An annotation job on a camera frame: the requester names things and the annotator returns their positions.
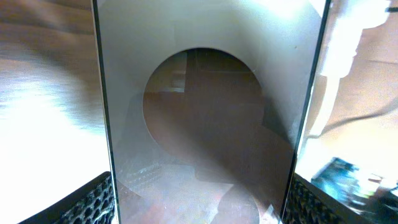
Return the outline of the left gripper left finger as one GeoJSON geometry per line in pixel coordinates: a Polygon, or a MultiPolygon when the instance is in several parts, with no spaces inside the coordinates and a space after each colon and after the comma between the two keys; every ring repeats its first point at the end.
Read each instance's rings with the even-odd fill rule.
{"type": "Polygon", "coordinates": [[[111,224],[114,216],[112,177],[106,171],[20,224],[111,224]]]}

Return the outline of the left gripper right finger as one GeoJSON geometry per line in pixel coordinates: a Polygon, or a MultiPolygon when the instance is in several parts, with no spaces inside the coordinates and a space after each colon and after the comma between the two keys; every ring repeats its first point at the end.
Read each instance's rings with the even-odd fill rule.
{"type": "Polygon", "coordinates": [[[282,223],[371,224],[298,174],[292,176],[282,223]]]}

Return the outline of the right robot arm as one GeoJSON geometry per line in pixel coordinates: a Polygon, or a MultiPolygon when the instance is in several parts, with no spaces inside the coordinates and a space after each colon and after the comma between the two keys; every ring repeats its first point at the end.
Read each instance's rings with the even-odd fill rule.
{"type": "Polygon", "coordinates": [[[397,223],[397,181],[334,157],[311,183],[373,223],[397,223]]]}

